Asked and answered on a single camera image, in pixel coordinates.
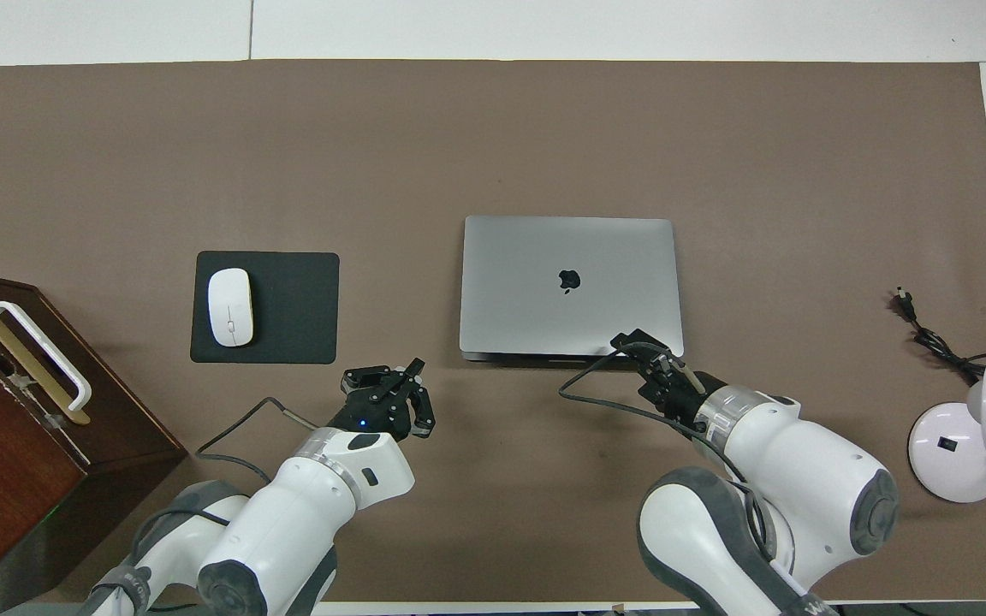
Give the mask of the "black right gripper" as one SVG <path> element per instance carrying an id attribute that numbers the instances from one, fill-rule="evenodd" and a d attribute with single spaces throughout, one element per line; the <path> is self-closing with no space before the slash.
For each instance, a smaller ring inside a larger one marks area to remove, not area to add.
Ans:
<path id="1" fill-rule="evenodd" d="M 643 378 L 640 394 L 655 406 L 665 418 L 693 420 L 702 403 L 708 397 L 708 373 L 690 371 L 691 379 L 684 371 L 670 366 L 662 370 L 662 358 L 672 358 L 673 352 L 662 341 L 643 330 L 618 333 L 611 339 L 611 346 L 627 358 L 632 358 Z"/>

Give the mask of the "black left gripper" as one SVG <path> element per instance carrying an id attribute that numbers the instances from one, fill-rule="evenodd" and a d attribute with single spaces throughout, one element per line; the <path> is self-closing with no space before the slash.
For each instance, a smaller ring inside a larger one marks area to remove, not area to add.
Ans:
<path id="1" fill-rule="evenodd" d="M 428 390 L 419 389 L 422 371 L 422 359 L 412 359 L 408 366 L 394 370 L 346 370 L 341 381 L 345 400 L 328 426 L 348 432 L 384 433 L 394 438 L 406 438 L 412 429 L 413 436 L 427 438 L 435 429 L 436 419 Z M 408 395 L 412 395 L 413 424 Z"/>

